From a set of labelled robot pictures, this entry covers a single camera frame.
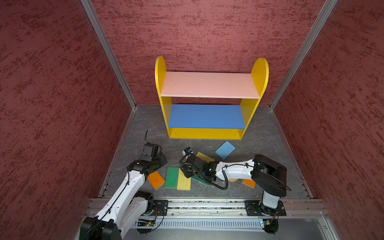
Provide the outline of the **blue sponge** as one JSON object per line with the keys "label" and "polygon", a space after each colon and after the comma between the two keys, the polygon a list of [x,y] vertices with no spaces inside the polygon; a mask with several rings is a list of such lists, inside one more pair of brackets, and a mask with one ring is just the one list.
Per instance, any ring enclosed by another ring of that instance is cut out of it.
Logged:
{"label": "blue sponge", "polygon": [[235,146],[233,146],[230,142],[226,141],[223,143],[215,153],[222,159],[225,160],[234,150]]}

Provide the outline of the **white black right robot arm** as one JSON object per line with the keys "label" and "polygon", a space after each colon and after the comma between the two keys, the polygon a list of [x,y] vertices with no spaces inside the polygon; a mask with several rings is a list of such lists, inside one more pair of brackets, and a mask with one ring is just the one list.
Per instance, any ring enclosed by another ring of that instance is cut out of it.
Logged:
{"label": "white black right robot arm", "polygon": [[275,211],[280,198],[291,189],[287,186],[287,168],[260,154],[243,162],[206,162],[193,153],[185,153],[179,164],[186,178],[198,176],[205,183],[227,190],[230,179],[251,180],[263,190],[263,211]]}

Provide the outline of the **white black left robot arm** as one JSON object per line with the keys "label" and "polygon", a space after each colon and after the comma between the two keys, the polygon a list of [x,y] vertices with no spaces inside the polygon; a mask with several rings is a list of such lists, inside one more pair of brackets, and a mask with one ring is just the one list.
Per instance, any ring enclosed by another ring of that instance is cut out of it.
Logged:
{"label": "white black left robot arm", "polygon": [[122,240],[142,214],[154,208],[151,193],[139,189],[167,163],[162,147],[146,143],[140,158],[127,166],[127,174],[108,203],[80,227],[80,240]]}

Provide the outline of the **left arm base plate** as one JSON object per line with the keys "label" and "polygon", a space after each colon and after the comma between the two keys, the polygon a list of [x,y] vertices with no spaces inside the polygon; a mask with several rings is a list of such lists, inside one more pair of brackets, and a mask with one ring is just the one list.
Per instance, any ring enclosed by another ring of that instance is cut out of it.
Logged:
{"label": "left arm base plate", "polygon": [[168,205],[168,200],[150,200],[143,216],[166,216]]}

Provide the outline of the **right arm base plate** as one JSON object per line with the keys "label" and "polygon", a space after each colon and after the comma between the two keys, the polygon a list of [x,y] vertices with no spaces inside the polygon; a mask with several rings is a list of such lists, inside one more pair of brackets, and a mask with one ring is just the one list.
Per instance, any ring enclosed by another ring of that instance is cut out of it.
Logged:
{"label": "right arm base plate", "polygon": [[248,217],[285,217],[287,215],[284,204],[280,200],[275,209],[264,206],[261,200],[247,200],[245,208]]}

